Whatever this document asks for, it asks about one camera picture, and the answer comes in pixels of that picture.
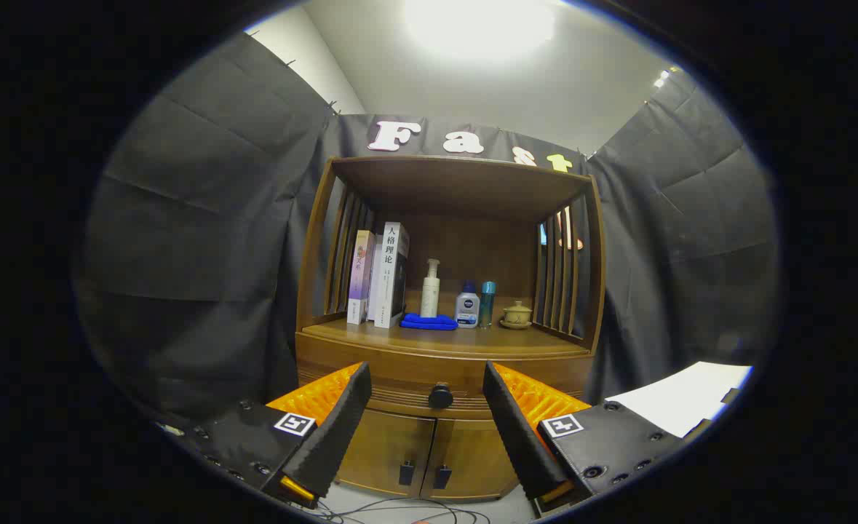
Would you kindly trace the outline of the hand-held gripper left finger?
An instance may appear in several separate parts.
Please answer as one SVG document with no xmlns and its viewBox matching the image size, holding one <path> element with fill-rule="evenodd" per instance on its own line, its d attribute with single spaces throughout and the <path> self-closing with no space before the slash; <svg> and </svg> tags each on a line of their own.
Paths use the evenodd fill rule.
<svg viewBox="0 0 858 524">
<path fill-rule="evenodd" d="M 344 461 L 372 394 L 356 362 L 275 400 L 240 400 L 181 428 L 186 450 L 276 499 L 316 509 Z"/>
</svg>

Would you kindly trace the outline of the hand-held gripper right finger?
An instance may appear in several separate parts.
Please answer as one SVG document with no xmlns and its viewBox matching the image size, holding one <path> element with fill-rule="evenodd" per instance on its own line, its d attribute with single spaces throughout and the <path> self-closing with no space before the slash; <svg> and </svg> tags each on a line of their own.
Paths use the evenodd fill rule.
<svg viewBox="0 0 858 524">
<path fill-rule="evenodd" d="M 641 480 L 712 424 L 699 418 L 687 432 L 671 432 L 622 402 L 590 405 L 493 361 L 482 391 L 513 471 L 541 513 Z"/>
</svg>

